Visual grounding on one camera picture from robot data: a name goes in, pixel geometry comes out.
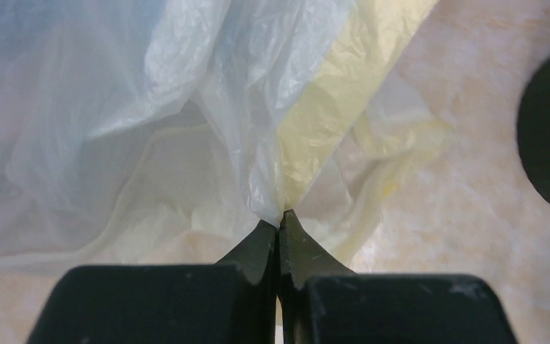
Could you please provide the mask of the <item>large translucent yellowish trash bag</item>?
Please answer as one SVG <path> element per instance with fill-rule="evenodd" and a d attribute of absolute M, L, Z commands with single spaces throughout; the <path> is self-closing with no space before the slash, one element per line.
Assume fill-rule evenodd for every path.
<path fill-rule="evenodd" d="M 0 270 L 214 261 L 294 209 L 344 263 L 450 132 L 434 1 L 0 1 Z"/>

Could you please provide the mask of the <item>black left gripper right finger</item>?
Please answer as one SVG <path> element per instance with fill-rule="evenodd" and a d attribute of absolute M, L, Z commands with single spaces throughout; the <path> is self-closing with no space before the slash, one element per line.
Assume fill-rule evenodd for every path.
<path fill-rule="evenodd" d="M 470 274 L 360 274 L 303 229 L 279 227 L 285 343 L 515 343 L 491 287 Z"/>

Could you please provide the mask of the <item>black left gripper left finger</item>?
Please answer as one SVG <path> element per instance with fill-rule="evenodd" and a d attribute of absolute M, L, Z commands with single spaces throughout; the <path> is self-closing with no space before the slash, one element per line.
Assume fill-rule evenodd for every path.
<path fill-rule="evenodd" d="M 84 265 L 52 289 L 30 343 L 272 343 L 276 228 L 214 264 Z"/>

